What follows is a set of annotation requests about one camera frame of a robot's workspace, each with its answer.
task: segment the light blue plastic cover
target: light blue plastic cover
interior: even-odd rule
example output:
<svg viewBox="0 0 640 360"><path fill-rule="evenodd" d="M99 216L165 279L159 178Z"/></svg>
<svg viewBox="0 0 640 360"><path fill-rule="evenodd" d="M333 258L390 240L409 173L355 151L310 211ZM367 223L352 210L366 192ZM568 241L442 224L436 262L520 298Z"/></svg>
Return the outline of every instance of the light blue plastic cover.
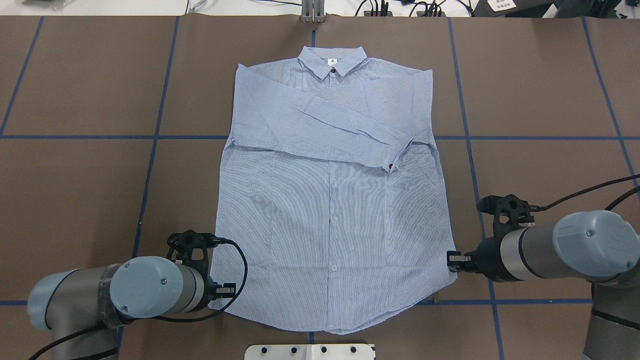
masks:
<svg viewBox="0 0 640 360"><path fill-rule="evenodd" d="M633 268L640 258L640 241L633 227L611 211L568 215L558 221L554 247L572 269L607 277Z"/></svg>
<svg viewBox="0 0 640 360"><path fill-rule="evenodd" d="M36 286L33 287L31 293L29 294L29 300L27 300L27 314L31 318L31 324L40 330L50 330L47 326L46 316L47 316L47 306L49 306L49 301L51 300L51 296L58 288L58 285L72 272L75 272L74 269L68 272L59 272L57 274L52 274L47 277L44 277L42 280L38 281Z"/></svg>
<svg viewBox="0 0 640 360"><path fill-rule="evenodd" d="M176 264L159 256L141 256L116 270L109 292L119 312L134 318L152 318L175 305L182 283Z"/></svg>

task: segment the shirt collar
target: shirt collar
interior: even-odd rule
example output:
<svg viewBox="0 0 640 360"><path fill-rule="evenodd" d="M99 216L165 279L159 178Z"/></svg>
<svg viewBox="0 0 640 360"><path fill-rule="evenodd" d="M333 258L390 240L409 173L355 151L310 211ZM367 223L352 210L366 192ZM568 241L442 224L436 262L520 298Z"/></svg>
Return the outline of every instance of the shirt collar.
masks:
<svg viewBox="0 0 640 360"><path fill-rule="evenodd" d="M361 64L367 54L362 47L356 49L323 49L321 47L303 47L298 59L311 70L317 77L324 79L331 66L323 58L336 58L338 63L333 66L340 76L345 76L349 71Z"/></svg>

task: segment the shirt cuff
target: shirt cuff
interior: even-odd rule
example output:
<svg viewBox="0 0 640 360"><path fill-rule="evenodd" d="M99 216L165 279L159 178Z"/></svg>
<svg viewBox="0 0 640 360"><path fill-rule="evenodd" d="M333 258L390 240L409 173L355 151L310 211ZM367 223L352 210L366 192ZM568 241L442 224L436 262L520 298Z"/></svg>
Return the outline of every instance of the shirt cuff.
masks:
<svg viewBox="0 0 640 360"><path fill-rule="evenodd" d="M385 171L391 172L393 169L397 168L396 164L404 152L409 149L412 141L413 136L398 134L396 140L390 144L389 151L387 152L385 165L383 166Z"/></svg>

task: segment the white floor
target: white floor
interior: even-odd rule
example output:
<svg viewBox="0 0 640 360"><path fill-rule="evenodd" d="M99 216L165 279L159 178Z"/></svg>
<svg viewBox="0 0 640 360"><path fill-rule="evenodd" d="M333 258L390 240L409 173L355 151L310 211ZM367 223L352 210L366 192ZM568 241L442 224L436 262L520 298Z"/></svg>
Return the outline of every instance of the white floor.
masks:
<svg viewBox="0 0 640 360"><path fill-rule="evenodd" d="M0 15L182 15L192 11L190 9L201 2L202 0L2 0ZM475 6L477 2L478 0L472 0L472 5ZM353 16L360 0L325 0L324 3L326 13ZM412 8L412 4L403 6L398 0L391 0L389 4L389 10L394 16L408 16ZM370 9L371 6L365 3L360 15L364 10ZM457 0L446 0L442 9L449 17L469 16L465 7ZM637 8L624 5L624 0L616 9L618 13L633 19L637 18L636 14L640 15ZM282 15L300 14L300 10L300 6L268 1L205 0L194 11L207 15ZM546 17L552 17L553 14L553 11L548 12Z"/></svg>

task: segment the hole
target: hole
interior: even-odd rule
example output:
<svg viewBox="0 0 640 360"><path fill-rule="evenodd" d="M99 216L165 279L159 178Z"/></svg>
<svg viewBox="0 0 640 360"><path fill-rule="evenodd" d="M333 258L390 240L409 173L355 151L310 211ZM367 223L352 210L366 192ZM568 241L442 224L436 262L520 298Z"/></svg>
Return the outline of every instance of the hole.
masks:
<svg viewBox="0 0 640 360"><path fill-rule="evenodd" d="M202 249L193 249L191 253L191 260L202 260L204 259L204 252Z"/></svg>

